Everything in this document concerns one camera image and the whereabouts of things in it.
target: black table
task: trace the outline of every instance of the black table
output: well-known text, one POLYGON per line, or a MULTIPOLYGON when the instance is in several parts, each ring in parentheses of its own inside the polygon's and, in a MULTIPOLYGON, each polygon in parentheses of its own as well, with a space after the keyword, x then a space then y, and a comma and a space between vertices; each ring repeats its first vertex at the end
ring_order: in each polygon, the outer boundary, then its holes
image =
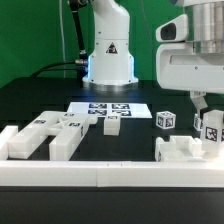
MULTIPOLYGON (((224 99, 206 96, 213 109, 224 99)), ((122 119, 118 137, 103 135, 103 118, 90 127, 74 161, 154 161, 155 140, 170 135, 199 137, 189 93, 142 81, 137 90, 104 93, 80 88, 75 79, 19 78, 0 90, 0 129, 21 130, 43 111, 67 111, 70 102, 145 103, 152 119, 122 119), (156 112, 177 116, 176 128, 156 127, 156 112)), ((49 160, 43 144, 29 160, 49 160)), ((0 223, 223 223, 223 189, 1 187, 0 223)))

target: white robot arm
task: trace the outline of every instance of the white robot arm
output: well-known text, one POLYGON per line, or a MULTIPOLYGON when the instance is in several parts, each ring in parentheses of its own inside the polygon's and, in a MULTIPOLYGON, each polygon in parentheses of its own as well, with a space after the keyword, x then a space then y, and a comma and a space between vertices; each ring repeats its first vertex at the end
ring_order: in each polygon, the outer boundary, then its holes
POLYGON ((134 58, 129 52, 127 10, 114 0, 70 0, 71 3, 76 10, 91 3, 94 11, 95 49, 88 59, 84 87, 120 91, 137 86, 134 58))

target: white wall block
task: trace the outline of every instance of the white wall block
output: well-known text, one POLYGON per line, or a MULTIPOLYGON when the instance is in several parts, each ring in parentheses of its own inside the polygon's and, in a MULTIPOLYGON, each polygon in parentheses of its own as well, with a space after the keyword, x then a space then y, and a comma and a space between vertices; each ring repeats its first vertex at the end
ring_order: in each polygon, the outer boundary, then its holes
POLYGON ((0 134, 0 160, 8 158, 8 141, 18 133, 17 126, 6 126, 0 134))

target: cube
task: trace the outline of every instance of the cube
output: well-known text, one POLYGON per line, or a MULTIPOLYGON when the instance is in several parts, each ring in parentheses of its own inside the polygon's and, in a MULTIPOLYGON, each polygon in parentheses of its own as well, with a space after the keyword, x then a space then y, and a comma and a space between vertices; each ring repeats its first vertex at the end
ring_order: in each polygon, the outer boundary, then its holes
POLYGON ((203 121, 197 114, 194 115, 194 128, 197 131, 202 131, 203 129, 203 121))
POLYGON ((118 136, 121 125, 121 114, 108 114, 104 120, 104 135, 118 136))
POLYGON ((156 113, 156 126, 162 129, 175 128, 176 115, 169 112, 157 112, 156 113))
POLYGON ((213 110, 204 114, 201 132, 202 150, 213 155, 224 153, 224 112, 213 110))

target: green backdrop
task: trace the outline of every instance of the green backdrop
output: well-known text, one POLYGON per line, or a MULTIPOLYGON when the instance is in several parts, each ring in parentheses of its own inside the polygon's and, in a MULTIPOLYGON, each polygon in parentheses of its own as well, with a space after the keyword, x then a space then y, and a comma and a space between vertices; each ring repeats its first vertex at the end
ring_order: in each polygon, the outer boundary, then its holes
MULTIPOLYGON (((155 62, 139 0, 116 0, 130 13, 130 52, 135 57, 135 73, 141 80, 156 79, 155 62)), ((168 0, 142 0, 156 51, 155 30, 181 14, 182 9, 168 0)), ((78 57, 74 24, 67 0, 63 1, 66 60, 78 57)), ((80 18, 89 53, 93 50, 94 26, 91 6, 80 10, 80 18)), ((62 61, 59 0, 0 1, 0 86, 12 79, 26 77, 37 69, 62 61)))

